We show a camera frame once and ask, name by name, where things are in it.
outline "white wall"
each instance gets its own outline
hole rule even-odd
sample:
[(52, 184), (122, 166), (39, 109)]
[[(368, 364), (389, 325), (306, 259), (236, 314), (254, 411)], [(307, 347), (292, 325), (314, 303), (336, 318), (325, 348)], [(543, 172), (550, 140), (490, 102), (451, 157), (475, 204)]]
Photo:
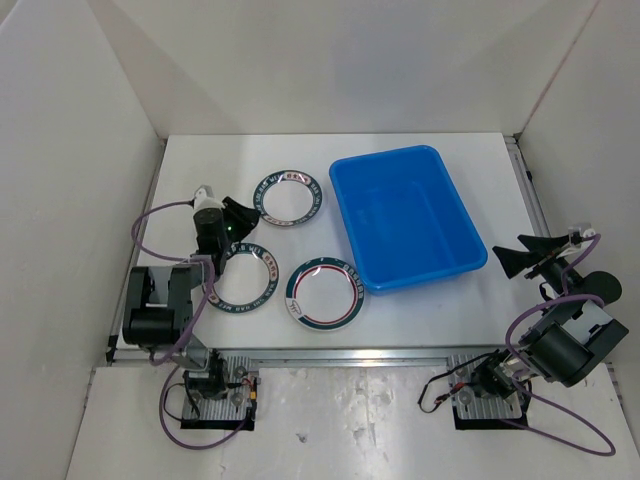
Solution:
[(84, 0), (20, 0), (0, 66), (0, 478), (64, 478), (161, 149)]
[(16, 0), (0, 0), (0, 23), (9, 15), (15, 4)]
[(522, 130), (595, 0), (89, 0), (156, 131)]
[(603, 238), (584, 271), (623, 285), (608, 311), (630, 335), (613, 359), (640, 441), (640, 3), (604, 1), (525, 129), (521, 147), (555, 233), (591, 221)]

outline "white table surface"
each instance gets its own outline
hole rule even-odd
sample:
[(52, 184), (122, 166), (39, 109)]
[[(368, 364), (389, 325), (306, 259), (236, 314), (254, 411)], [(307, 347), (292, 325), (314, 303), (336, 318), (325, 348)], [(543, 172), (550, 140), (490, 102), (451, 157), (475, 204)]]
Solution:
[[(411, 145), (435, 147), (489, 252), (480, 270), (383, 297), (367, 295), (360, 314), (336, 332), (298, 324), (284, 304), (286, 282), (302, 263), (334, 256), (353, 264), (351, 248), (328, 176), (340, 158)], [(252, 204), (256, 185), (268, 174), (298, 169), (320, 183), (324, 203), (311, 221), (278, 228), (261, 221), (246, 241), (266, 247), (280, 267), (280, 283), (265, 305), (244, 314), (207, 307), (196, 334), (215, 348), (376, 348), (491, 345), (504, 342), (509, 323), (540, 301), (536, 282), (509, 281), (490, 251), (518, 248), (519, 234), (532, 234), (504, 140), (499, 133), (387, 135), (171, 136), (153, 206), (189, 199), (201, 184), (218, 198)], [(192, 211), (177, 207), (152, 216), (144, 243), (168, 255), (196, 248)], [(399, 248), (419, 246), (398, 245)], [(233, 268), (230, 260), (227, 273)], [(142, 254), (142, 265), (160, 265)], [(194, 302), (200, 292), (194, 292)], [(132, 348), (120, 338), (118, 348)]]
[[(186, 451), (164, 436), (158, 422), (158, 396), (169, 368), (98, 369), (69, 480), (630, 480), (640, 472), (604, 365), (573, 388), (537, 379), (534, 391), (601, 428), (618, 450), (610, 458), (530, 432), (456, 431), (449, 404), (432, 415), (418, 410), (422, 385), (441, 371), (426, 367), (262, 369), (256, 430), (216, 450)], [(445, 385), (434, 382), (431, 394)], [(170, 408), (179, 411), (180, 402), (176, 392)], [(529, 420), (580, 445), (606, 449), (581, 424), (535, 400)], [(204, 443), (222, 432), (176, 434)]]

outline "plate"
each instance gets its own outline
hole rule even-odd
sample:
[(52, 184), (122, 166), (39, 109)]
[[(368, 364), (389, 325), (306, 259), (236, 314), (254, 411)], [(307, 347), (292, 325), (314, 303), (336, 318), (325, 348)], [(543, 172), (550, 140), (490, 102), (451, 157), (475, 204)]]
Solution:
[(364, 303), (364, 285), (343, 260), (321, 257), (300, 265), (289, 278), (285, 304), (305, 327), (333, 331), (347, 326)]
[[(229, 275), (230, 267), (233, 268), (233, 265), (230, 265), (230, 260), (237, 255), (250, 255), (253, 256), (256, 260), (262, 262), (267, 269), (268, 272), (268, 282), (264, 291), (260, 294), (258, 298), (255, 300), (251, 300), (245, 303), (232, 303), (224, 300), (221, 295), (218, 294), (216, 288), (220, 288), (220, 282), (228, 280), (233, 284), (230, 287), (234, 290), (240, 290), (244, 285), (246, 285), (246, 280), (242, 278), (235, 278), (236, 275)], [(240, 243), (234, 244), (232, 246), (229, 255), (227, 256), (227, 267), (225, 269), (225, 274), (222, 276), (220, 280), (213, 286), (213, 292), (209, 296), (209, 303), (213, 305), (215, 308), (222, 310), (223, 312), (228, 313), (246, 313), (255, 310), (258, 307), (264, 305), (269, 298), (276, 291), (276, 287), (278, 286), (278, 280), (280, 278), (280, 273), (278, 269), (278, 263), (269, 251), (261, 247), (260, 245), (256, 245), (255, 243)]]
[(321, 205), (320, 185), (311, 175), (298, 170), (272, 173), (253, 192), (253, 206), (264, 221), (278, 227), (308, 222)]

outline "blue tray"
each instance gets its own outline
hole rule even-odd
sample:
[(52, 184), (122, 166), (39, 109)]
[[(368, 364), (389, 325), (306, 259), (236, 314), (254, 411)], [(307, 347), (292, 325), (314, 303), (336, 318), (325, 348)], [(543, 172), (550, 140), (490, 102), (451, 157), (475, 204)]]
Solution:
[(412, 287), (487, 262), (487, 250), (438, 152), (426, 145), (331, 165), (342, 219), (371, 293)]

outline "purple cable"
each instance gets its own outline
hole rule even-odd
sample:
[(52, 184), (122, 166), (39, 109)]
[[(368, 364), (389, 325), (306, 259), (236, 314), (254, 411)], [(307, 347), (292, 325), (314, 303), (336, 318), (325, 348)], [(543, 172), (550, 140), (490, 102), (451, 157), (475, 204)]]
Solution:
[(593, 237), (585, 238), (584, 241), (591, 240), (591, 245), (589, 245), (584, 250), (584, 252), (582, 252), (580, 256), (578, 256), (578, 258), (576, 258), (573, 262), (571, 262), (562, 270), (562, 273), (560, 274), (560, 279), (562, 281), (562, 293), (564, 293), (565, 295), (569, 295), (569, 286), (567, 285), (567, 273), (569, 273), (571, 269), (575, 267), (577, 264), (579, 264), (582, 260), (587, 258), (587, 255), (589, 255), (593, 251), (593, 249), (596, 248), (596, 245), (600, 241), (601, 237), (602, 235), (600, 235), (599, 233), (596, 233)]
[(193, 202), (191, 200), (181, 200), (178, 202), (166, 203), (164, 205), (160, 205), (159, 207), (152, 208), (151, 210), (144, 212), (142, 215), (136, 218), (135, 222), (133, 222), (133, 225), (131, 226), (131, 238), (133, 239), (133, 242), (138, 246), (140, 250), (142, 250), (146, 254), (151, 255), (152, 257), (155, 257), (155, 258), (159, 258), (160, 260), (166, 260), (168, 262), (201, 263), (204, 267), (207, 267), (209, 271), (207, 283), (205, 284), (204, 295), (202, 297), (202, 300), (198, 304), (196, 311), (193, 313), (193, 317), (191, 317), (191, 321), (185, 327), (184, 331), (182, 332), (182, 335), (180, 335), (180, 338), (178, 338), (178, 340), (171, 346), (171, 348), (169, 348), (169, 350), (167, 350), (167, 352), (162, 357), (156, 360), (153, 354), (151, 354), (151, 357), (149, 358), (149, 362), (154, 367), (160, 366), (163, 363), (165, 363), (167, 360), (170, 360), (171, 357), (178, 350), (184, 348), (187, 345), (187, 343), (189, 343), (189, 338), (193, 334), (193, 329), (196, 326), (196, 323), (198, 322), (200, 315), (202, 315), (202, 312), (204, 311), (204, 308), (207, 305), (207, 301), (211, 296), (211, 293), (213, 292), (213, 283), (215, 282), (215, 268), (213, 266), (213, 262), (211, 261), (211, 258), (209, 257), (192, 257), (192, 258), (169, 257), (167, 255), (161, 255), (152, 250), (149, 250), (138, 239), (138, 234), (140, 232), (140, 226), (142, 225), (142, 222), (144, 221), (145, 218), (147, 218), (152, 213), (158, 212), (160, 210), (164, 210), (165, 208), (176, 207), (178, 205), (191, 206), (192, 203)]
[(176, 366), (176, 368), (171, 370), (171, 373), (169, 374), (167, 379), (164, 381), (164, 385), (162, 386), (162, 391), (160, 392), (160, 402), (158, 403), (158, 415), (160, 416), (160, 425), (162, 426), (162, 430), (164, 431), (164, 433), (167, 435), (167, 437), (169, 437), (169, 440), (171, 440), (173, 443), (175, 443), (179, 447), (186, 448), (187, 450), (208, 450), (210, 448), (215, 448), (219, 445), (222, 445), (224, 442), (231, 439), (231, 437), (235, 436), (240, 430), (242, 430), (245, 423), (247, 422), (247, 417), (245, 417), (245, 419), (240, 423), (240, 425), (238, 425), (238, 427), (233, 432), (231, 432), (226, 437), (222, 437), (217, 442), (213, 442), (208, 445), (190, 445), (188, 443), (182, 442), (181, 440), (178, 440), (173, 435), (173, 433), (169, 431), (169, 427), (167, 427), (167, 422), (165, 421), (165, 418), (164, 418), (164, 410), (162, 406), (163, 406), (164, 397), (167, 394), (167, 388), (169, 387), (169, 383), (171, 382), (171, 379), (173, 378), (173, 376), (175, 375), (175, 373), (178, 371), (179, 368), (180, 366)]
[[(523, 362), (525, 365), (527, 365), (527, 362), (525, 361), (525, 359), (516, 351), (516, 349), (513, 347), (513, 345), (511, 345), (511, 337), (513, 336), (513, 332), (515, 331), (516, 327), (518, 325), (520, 325), (524, 320), (526, 320), (529, 316), (533, 315), (536, 312), (539, 312), (540, 310), (543, 310), (545, 308), (549, 308), (549, 307), (553, 307), (555, 305), (560, 305), (562, 303), (571, 303), (571, 302), (582, 302), (582, 301), (587, 301), (587, 300), (591, 300), (594, 303), (597, 303), (600, 307), (604, 307), (604, 302), (602, 301), (602, 299), (596, 295), (590, 295), (590, 294), (580, 294), (580, 295), (571, 295), (569, 297), (559, 297), (553, 300), (549, 300), (548, 302), (544, 302), (541, 303), (539, 305), (536, 305), (534, 307), (531, 307), (529, 310), (527, 310), (526, 312), (522, 313), (518, 318), (516, 318), (513, 323), (509, 326), (509, 328), (507, 329), (507, 333), (505, 335), (505, 344), (507, 345), (507, 349), (509, 350), (509, 352), (511, 352), (511, 354), (518, 358), (521, 362)], [(563, 443), (565, 445), (568, 445), (569, 447), (573, 447), (575, 449), (578, 449), (582, 452), (585, 453), (590, 453), (592, 455), (598, 455), (601, 457), (611, 457), (613, 455), (616, 454), (616, 448), (613, 445), (613, 442), (611, 442), (611, 440), (609, 440), (609, 438), (602, 433), (602, 431), (600, 431), (595, 425), (593, 425), (591, 422), (589, 422), (587, 419), (581, 417), (580, 415), (578, 415), (575, 412), (572, 412), (571, 410), (569, 410), (566, 407), (563, 407), (562, 405), (552, 402), (551, 400), (547, 400), (546, 398), (543, 398), (539, 395), (534, 395), (533, 393), (527, 391), (525, 388), (522, 387), (522, 385), (520, 385), (515, 378), (512, 379), (514, 386), (522, 393), (524, 393), (525, 395), (529, 395), (531, 398), (535, 398), (536, 400), (541, 401), (542, 403), (546, 403), (547, 405), (550, 405), (552, 407), (557, 408), (558, 410), (571, 415), (573, 418), (575, 418), (576, 420), (579, 420), (580, 422), (582, 422), (583, 424), (585, 424), (587, 427), (589, 427), (591, 430), (593, 430), (600, 438), (602, 438), (607, 445), (610, 448), (610, 451), (608, 452), (599, 452), (597, 450), (591, 450), (589, 448), (585, 448), (582, 447), (576, 443), (570, 442), (568, 440), (565, 440), (563, 438), (560, 437), (556, 437), (555, 435), (552, 435), (550, 433), (547, 432), (543, 432), (541, 430), (538, 430), (536, 428), (532, 428), (532, 427), (527, 427), (524, 425), (520, 425), (518, 423), (512, 422), (510, 420), (502, 420), (502, 422), (511, 425), (513, 427), (517, 427), (520, 428), (522, 430), (528, 430), (530, 432), (534, 432), (537, 433), (538, 435), (542, 435), (543, 437), (546, 438), (550, 438), (552, 440), (556, 440), (557, 442)]]
[(543, 432), (542, 430), (538, 430), (537, 428), (528, 427), (528, 426), (525, 426), (525, 425), (520, 425), (519, 423), (512, 422), (511, 420), (504, 420), (503, 419), (502, 422), (504, 422), (504, 423), (506, 423), (508, 425), (511, 425), (512, 427), (516, 427), (516, 428), (520, 428), (522, 430), (526, 430), (526, 431), (529, 431), (529, 432), (537, 433), (538, 435), (542, 435), (543, 437), (550, 438), (552, 440), (555, 440), (556, 442), (563, 443), (563, 444), (565, 444), (565, 445), (567, 445), (569, 447), (578, 449), (581, 452), (590, 453), (591, 455), (597, 455), (599, 457), (613, 457), (616, 454), (616, 447), (613, 444), (613, 442), (611, 440), (609, 440), (609, 437), (607, 437), (600, 429), (598, 429), (598, 427), (593, 425), (586, 418), (581, 417), (577, 413), (572, 412), (568, 408), (563, 407), (562, 405), (560, 405), (558, 403), (552, 402), (551, 400), (547, 400), (546, 398), (541, 397), (540, 395), (536, 395), (534, 393), (529, 392), (527, 389), (525, 389), (522, 385), (520, 385), (516, 381), (513, 382), (513, 385), (519, 391), (524, 393), (525, 395), (529, 395), (531, 398), (535, 398), (536, 400), (539, 400), (542, 403), (546, 403), (547, 405), (555, 407), (558, 410), (566, 413), (567, 415), (571, 415), (576, 420), (579, 420), (580, 422), (584, 423), (587, 427), (589, 427), (591, 430), (593, 430), (595, 433), (597, 433), (598, 436), (600, 438), (602, 438), (606, 442), (606, 444), (609, 446), (609, 451), (608, 452), (600, 452), (598, 450), (591, 450), (590, 448), (583, 447), (583, 446), (578, 445), (576, 443), (570, 442), (569, 440), (565, 440), (564, 438), (556, 437), (555, 435), (552, 435), (552, 434), (547, 433), (547, 432)]

